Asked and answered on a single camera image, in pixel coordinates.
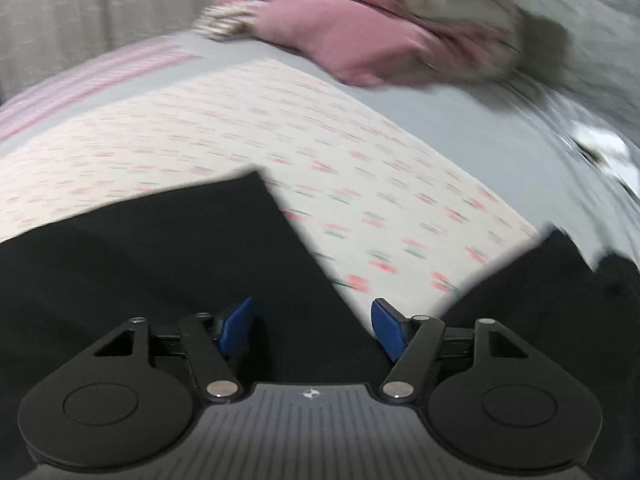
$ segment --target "white floral sheet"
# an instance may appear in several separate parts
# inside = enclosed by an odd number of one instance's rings
[[[6,156],[0,240],[255,166],[368,327],[373,298],[408,316],[435,312],[535,236],[480,182],[383,116],[263,60],[85,113]]]

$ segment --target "gray curtain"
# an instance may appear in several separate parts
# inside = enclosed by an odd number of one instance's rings
[[[181,30],[213,0],[0,0],[0,86],[9,98],[87,59]]]

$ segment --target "pink striped fabric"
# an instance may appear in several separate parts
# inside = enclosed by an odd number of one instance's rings
[[[159,36],[124,46],[61,72],[7,101],[0,108],[0,141],[89,95],[197,57]]]

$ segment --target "black garment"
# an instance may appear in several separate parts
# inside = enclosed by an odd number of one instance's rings
[[[604,422],[587,464],[598,480],[640,478],[640,276],[610,254],[596,271],[554,231],[539,247],[473,288],[444,316],[472,327],[493,317],[598,397]]]
[[[0,478],[33,466],[16,415],[39,380],[132,316],[172,324],[245,296],[257,316],[245,383],[379,384],[388,373],[257,173],[105,206],[0,244]]]

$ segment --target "gray ribbed plate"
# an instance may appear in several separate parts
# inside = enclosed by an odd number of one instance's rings
[[[409,408],[366,387],[258,384],[207,408],[193,432],[145,465],[111,474],[41,466],[30,480],[500,480],[443,450]],[[537,480],[589,480],[575,467]]]

